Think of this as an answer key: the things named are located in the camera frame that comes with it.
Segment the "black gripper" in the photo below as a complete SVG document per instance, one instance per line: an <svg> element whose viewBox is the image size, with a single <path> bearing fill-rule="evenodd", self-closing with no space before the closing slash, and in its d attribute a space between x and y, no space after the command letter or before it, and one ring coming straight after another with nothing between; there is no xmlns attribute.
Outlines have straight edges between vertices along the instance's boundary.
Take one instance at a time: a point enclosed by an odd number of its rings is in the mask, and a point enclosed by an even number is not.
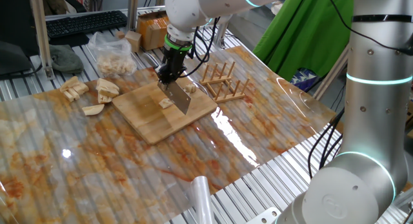
<svg viewBox="0 0 413 224"><path fill-rule="evenodd" d="M168 77L169 83L173 83L181 77L181 74L186 70L186 67L183 66L183 61L189 51L190 48L188 47L171 48L169 46L165 46L163 48L164 57L162 60L162 65L159 65L156 68L156 74L161 84L167 85Z"/></svg>

